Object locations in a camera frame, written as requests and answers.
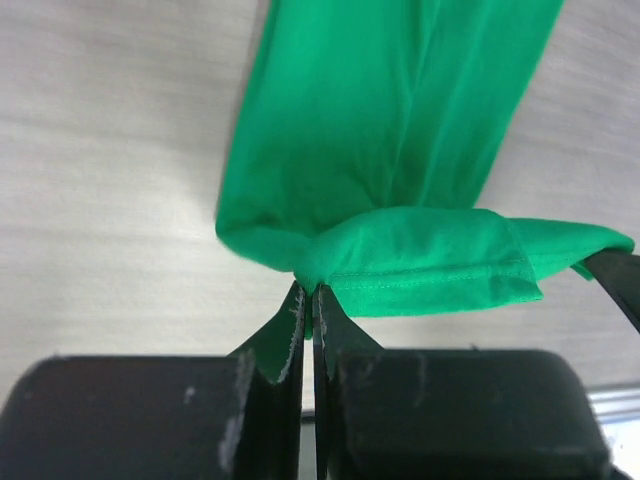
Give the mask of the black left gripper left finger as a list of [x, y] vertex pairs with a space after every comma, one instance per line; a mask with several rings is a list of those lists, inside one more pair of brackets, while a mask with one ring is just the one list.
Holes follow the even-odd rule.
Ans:
[[5, 479], [293, 479], [306, 295], [226, 356], [52, 356], [1, 411]]

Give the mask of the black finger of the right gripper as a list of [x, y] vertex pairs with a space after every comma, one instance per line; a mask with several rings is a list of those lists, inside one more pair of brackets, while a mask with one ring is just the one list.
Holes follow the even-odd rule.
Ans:
[[634, 329], [640, 332], [639, 256], [617, 250], [603, 250], [588, 257], [585, 264]]

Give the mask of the green t-shirt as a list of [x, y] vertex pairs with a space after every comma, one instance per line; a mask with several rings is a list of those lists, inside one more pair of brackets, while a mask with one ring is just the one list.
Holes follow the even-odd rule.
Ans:
[[560, 1], [273, 1], [236, 118], [215, 230], [329, 287], [352, 318], [540, 301], [629, 254], [614, 228], [481, 207]]

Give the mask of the aluminium front crossbar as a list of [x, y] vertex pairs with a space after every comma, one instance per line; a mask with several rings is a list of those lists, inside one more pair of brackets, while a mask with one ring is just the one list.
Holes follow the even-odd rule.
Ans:
[[592, 409], [602, 424], [638, 420], [639, 397], [638, 383], [602, 386], [588, 391]]

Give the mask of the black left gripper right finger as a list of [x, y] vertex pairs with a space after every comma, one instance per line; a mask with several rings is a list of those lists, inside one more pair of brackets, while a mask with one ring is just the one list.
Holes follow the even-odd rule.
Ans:
[[320, 479], [620, 479], [584, 386], [539, 349], [387, 349], [312, 298]]

